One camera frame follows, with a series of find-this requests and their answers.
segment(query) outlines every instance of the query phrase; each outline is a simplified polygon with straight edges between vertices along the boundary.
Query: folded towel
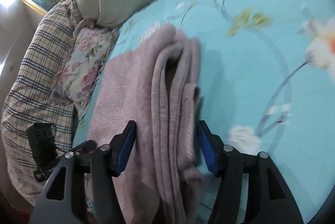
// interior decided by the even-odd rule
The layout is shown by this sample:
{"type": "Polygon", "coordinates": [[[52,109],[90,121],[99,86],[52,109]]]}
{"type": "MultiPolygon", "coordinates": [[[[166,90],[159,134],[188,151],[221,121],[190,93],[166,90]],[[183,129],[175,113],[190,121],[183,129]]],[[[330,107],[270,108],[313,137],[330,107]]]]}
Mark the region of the folded towel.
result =
{"type": "Polygon", "coordinates": [[[129,120],[137,140],[113,178],[126,223],[194,223],[201,176],[193,148],[199,42],[166,25],[106,65],[88,139],[109,143],[129,120]]]}

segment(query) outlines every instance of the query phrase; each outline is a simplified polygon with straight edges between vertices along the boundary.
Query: floral pillowcase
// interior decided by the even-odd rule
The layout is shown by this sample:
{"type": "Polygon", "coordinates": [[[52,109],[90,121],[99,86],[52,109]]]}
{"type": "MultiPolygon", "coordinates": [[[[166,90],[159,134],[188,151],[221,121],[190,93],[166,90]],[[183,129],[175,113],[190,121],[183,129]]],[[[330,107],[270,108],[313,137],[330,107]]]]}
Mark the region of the floral pillowcase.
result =
{"type": "Polygon", "coordinates": [[[70,57],[56,75],[53,99],[58,104],[64,103],[65,99],[73,101],[79,119],[87,111],[95,79],[117,37],[118,30],[82,28],[70,57]]]}

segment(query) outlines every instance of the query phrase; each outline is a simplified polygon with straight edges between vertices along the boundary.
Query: blue gripper pad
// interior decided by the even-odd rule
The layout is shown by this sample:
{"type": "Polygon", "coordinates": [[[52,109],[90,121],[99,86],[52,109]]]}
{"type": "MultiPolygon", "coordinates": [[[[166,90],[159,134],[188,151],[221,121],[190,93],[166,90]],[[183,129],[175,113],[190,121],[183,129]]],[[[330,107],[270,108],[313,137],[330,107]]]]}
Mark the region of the blue gripper pad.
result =
{"type": "Polygon", "coordinates": [[[123,133],[114,136],[110,143],[114,170],[118,176],[126,169],[131,150],[135,143],[136,134],[136,122],[130,120],[123,133]]]}
{"type": "Polygon", "coordinates": [[[224,143],[218,135],[210,132],[204,120],[197,123],[196,131],[208,171],[216,177],[220,172],[218,167],[218,158],[222,153],[224,143]]]}

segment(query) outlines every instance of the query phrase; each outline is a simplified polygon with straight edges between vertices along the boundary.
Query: plaid pillow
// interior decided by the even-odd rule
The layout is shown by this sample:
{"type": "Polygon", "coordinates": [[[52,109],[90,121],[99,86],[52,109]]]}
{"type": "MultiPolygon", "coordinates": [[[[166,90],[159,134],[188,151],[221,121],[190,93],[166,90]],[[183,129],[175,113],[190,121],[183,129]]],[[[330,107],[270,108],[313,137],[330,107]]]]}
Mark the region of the plaid pillow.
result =
{"type": "Polygon", "coordinates": [[[44,184],[33,176],[36,164],[26,129],[34,122],[53,123],[56,146],[64,151],[71,148],[73,104],[53,104],[51,92],[53,77],[72,49],[72,34],[81,20],[75,0],[62,0],[47,13],[4,102],[1,133],[9,176],[16,190],[31,204],[35,204],[44,184]]]}

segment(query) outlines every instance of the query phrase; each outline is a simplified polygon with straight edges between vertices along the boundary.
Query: blue floral bedsheet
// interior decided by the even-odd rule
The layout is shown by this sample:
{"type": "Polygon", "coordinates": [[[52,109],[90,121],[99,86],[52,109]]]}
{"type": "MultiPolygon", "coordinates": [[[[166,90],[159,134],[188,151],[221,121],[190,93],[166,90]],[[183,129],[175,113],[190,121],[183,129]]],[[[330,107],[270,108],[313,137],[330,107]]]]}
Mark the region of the blue floral bedsheet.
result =
{"type": "MultiPolygon", "coordinates": [[[[137,48],[166,23],[199,38],[201,119],[225,143],[243,135],[248,144],[240,149],[269,152],[306,223],[335,183],[333,15],[335,0],[157,0],[124,23],[109,59],[137,48]]],[[[73,146],[86,140],[98,93],[99,85],[73,146]]],[[[202,223],[219,182],[203,159],[199,169],[205,175],[202,223]]]]}

